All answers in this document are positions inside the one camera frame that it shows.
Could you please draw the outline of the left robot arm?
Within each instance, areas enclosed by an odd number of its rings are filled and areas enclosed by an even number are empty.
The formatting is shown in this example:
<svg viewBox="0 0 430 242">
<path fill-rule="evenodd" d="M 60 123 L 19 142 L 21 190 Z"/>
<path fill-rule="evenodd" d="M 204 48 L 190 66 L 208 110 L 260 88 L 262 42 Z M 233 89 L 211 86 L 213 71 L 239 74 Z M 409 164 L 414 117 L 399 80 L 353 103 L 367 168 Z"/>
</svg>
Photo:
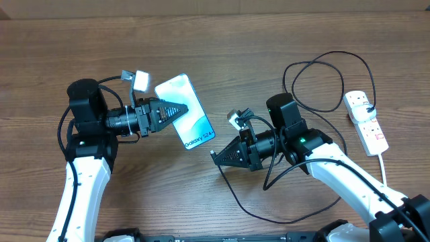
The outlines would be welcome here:
<svg viewBox="0 0 430 242">
<path fill-rule="evenodd" d="M 111 178 L 120 136 L 145 137 L 187 113 L 185 104 L 150 97 L 131 106 L 107 107 L 101 82 L 80 79 L 69 85 L 67 144 L 61 145 L 66 180 L 48 241 L 94 241 L 103 192 Z"/>
</svg>

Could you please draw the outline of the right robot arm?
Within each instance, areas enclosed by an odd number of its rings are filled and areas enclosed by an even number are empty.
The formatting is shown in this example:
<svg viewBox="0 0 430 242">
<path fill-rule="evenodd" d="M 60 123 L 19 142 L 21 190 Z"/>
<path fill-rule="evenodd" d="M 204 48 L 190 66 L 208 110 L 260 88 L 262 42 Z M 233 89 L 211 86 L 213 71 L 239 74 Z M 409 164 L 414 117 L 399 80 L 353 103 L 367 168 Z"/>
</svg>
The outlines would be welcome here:
<svg viewBox="0 0 430 242">
<path fill-rule="evenodd" d="M 336 220 L 307 236 L 310 241 L 429 240 L 429 199 L 408 198 L 364 171 L 329 136 L 307 127 L 291 94 L 277 94 L 266 105 L 272 122 L 259 134 L 251 126 L 255 115 L 249 109 L 228 114 L 239 135 L 221 152 L 210 153 L 215 165 L 256 171 L 262 169 L 262 160 L 281 153 L 290 167 L 273 180 L 266 179 L 264 190 L 300 168 L 336 192 L 367 225 L 363 229 Z"/>
</svg>

